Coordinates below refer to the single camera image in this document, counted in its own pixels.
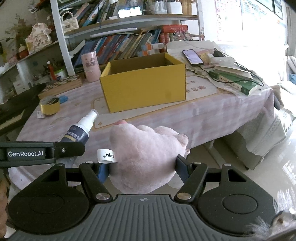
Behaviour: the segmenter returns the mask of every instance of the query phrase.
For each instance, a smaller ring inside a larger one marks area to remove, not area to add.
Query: handbag
[[[69,19],[63,20],[64,16],[67,13],[71,14],[72,17],[69,18]],[[62,23],[64,33],[79,28],[77,18],[74,17],[73,13],[71,13],[70,11],[64,12],[64,14],[61,16],[61,23]]]

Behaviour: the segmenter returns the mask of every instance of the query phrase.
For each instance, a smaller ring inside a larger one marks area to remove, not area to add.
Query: yellow box
[[[110,113],[186,100],[185,64],[167,53],[110,61],[101,84]]]

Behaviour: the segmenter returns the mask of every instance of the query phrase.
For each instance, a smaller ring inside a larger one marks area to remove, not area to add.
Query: pink cup
[[[81,55],[83,69],[88,82],[95,82],[100,79],[101,71],[96,57],[96,52]]]

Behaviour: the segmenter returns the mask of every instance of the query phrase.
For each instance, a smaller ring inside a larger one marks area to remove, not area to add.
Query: dark bottle label
[[[89,139],[88,134],[78,126],[71,126],[64,137],[61,139],[61,142],[74,142],[79,141],[84,145]]]

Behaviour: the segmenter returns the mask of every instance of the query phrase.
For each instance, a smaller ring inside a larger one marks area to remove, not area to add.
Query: metal bolt
[[[180,200],[188,200],[191,198],[191,195],[186,192],[180,192],[177,194],[177,198],[179,198]]]
[[[109,198],[110,198],[110,195],[108,193],[104,193],[104,192],[98,193],[96,195],[96,199],[98,199],[98,200],[108,200]]]

